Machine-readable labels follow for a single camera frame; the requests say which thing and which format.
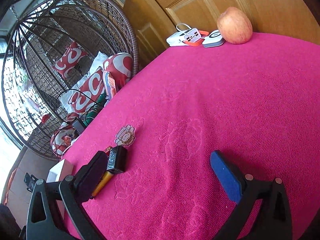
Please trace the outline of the yellow black lighter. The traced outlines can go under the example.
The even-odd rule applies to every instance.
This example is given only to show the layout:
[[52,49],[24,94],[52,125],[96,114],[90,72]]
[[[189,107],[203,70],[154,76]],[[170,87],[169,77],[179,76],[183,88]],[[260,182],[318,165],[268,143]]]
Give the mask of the yellow black lighter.
[[98,185],[95,187],[94,191],[92,192],[91,199],[94,199],[98,193],[103,189],[103,187],[111,180],[113,174],[111,172],[106,171],[101,180],[99,181]]

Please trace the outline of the white cardboard tray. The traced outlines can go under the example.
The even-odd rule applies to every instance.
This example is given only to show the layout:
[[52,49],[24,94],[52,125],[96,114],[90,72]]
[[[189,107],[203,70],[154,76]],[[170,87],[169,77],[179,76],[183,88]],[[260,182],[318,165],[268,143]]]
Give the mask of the white cardboard tray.
[[46,182],[51,183],[63,180],[67,175],[72,174],[73,167],[68,160],[62,159],[49,170]]

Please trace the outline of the black charger plug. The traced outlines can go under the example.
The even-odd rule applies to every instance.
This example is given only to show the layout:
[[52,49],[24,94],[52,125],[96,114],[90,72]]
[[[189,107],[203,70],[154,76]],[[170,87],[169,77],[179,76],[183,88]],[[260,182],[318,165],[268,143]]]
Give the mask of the black charger plug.
[[127,149],[123,146],[111,148],[107,163],[107,171],[112,174],[125,172],[127,160]]

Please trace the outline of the black power adapter on chair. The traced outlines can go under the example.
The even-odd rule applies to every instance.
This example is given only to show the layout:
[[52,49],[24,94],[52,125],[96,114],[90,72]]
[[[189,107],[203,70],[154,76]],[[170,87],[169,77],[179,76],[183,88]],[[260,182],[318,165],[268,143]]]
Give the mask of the black power adapter on chair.
[[76,132],[81,135],[83,131],[86,129],[86,125],[83,123],[83,121],[79,118],[76,118],[72,123],[74,129]]

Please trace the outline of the cartoon sticker figure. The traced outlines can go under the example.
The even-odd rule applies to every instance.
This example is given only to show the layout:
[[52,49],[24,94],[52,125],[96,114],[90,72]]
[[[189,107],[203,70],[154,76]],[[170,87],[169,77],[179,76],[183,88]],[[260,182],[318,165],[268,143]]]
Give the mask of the cartoon sticker figure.
[[126,125],[116,134],[115,143],[117,146],[130,146],[135,140],[135,128],[131,125]]

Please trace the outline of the pink red tablecloth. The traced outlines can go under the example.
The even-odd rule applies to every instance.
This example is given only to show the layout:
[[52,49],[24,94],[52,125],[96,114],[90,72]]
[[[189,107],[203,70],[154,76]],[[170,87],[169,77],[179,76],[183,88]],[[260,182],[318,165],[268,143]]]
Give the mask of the pink red tablecloth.
[[212,239],[235,204],[210,166],[280,178],[293,238],[319,210],[319,45],[255,33],[245,44],[171,47],[130,80],[65,154],[78,170],[135,128],[126,171],[87,213],[107,239]]

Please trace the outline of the red white back cushion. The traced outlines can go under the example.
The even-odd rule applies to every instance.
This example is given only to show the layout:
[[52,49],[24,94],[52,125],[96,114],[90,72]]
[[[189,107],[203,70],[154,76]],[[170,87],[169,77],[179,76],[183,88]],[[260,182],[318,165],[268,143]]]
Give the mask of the red white back cushion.
[[84,113],[97,102],[99,96],[105,91],[103,83],[103,70],[98,68],[68,100],[72,112]]

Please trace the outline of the plaid colourful cushion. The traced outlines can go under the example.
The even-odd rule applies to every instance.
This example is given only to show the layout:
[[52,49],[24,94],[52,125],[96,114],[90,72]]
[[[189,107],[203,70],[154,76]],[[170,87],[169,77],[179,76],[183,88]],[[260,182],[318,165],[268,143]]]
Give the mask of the plaid colourful cushion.
[[103,83],[108,96],[108,100],[111,100],[118,92],[115,79],[110,72],[103,71]]

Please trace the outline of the wicker hanging egg chair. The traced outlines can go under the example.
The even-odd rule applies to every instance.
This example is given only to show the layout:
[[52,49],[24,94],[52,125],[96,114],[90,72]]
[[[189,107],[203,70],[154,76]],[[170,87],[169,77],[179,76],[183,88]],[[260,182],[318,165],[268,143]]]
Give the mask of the wicker hanging egg chair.
[[133,28],[114,0],[44,0],[18,16],[1,68],[4,110],[16,140],[54,160],[57,134],[69,112],[86,112],[95,96],[84,89],[100,55],[128,53],[139,71]]

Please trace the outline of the red white seat cushion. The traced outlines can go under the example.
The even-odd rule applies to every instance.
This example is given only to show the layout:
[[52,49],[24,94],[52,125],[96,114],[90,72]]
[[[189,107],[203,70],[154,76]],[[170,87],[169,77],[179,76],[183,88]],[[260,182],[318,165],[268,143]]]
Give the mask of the red white seat cushion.
[[129,53],[117,53],[103,62],[103,70],[109,72],[117,88],[124,87],[132,77],[133,58]]

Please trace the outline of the red white headrest pillow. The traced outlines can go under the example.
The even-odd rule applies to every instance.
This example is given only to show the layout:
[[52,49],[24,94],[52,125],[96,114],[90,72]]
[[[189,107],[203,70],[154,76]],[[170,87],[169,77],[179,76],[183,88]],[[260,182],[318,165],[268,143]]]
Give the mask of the red white headrest pillow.
[[67,48],[65,53],[53,64],[53,70],[57,71],[65,80],[68,72],[72,70],[79,61],[86,57],[88,53],[82,50],[78,43],[73,41]]

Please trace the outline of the white round charger puck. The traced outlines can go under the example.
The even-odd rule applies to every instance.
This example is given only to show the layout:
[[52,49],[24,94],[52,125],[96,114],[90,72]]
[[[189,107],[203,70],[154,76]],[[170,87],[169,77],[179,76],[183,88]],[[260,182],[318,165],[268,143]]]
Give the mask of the white round charger puck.
[[204,48],[212,48],[221,46],[225,42],[224,38],[218,30],[212,31],[206,36],[202,42]]

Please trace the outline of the wooden door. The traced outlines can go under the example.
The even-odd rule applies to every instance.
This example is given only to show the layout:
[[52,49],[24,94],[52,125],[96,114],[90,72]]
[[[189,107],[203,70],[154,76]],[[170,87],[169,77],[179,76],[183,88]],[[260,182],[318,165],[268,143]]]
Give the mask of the wooden door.
[[229,7],[242,10],[256,32],[319,43],[319,24],[303,0],[123,0],[121,6],[135,30],[141,66],[168,47],[176,25],[215,30]]

